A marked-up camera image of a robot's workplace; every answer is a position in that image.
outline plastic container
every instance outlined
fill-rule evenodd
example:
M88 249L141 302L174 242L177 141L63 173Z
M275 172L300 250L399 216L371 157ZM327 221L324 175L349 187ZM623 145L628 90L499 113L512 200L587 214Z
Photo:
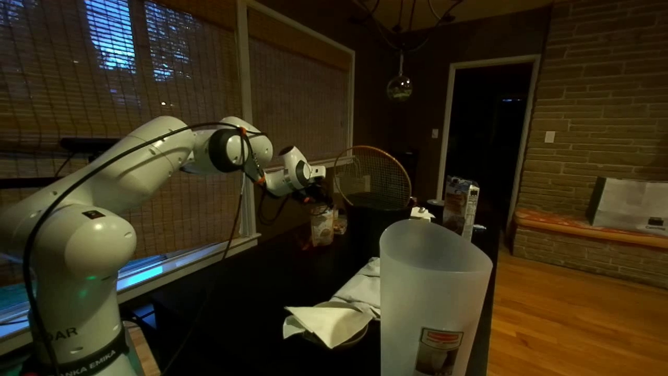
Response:
M380 236L383 376L467 370L492 261L456 232L403 219Z

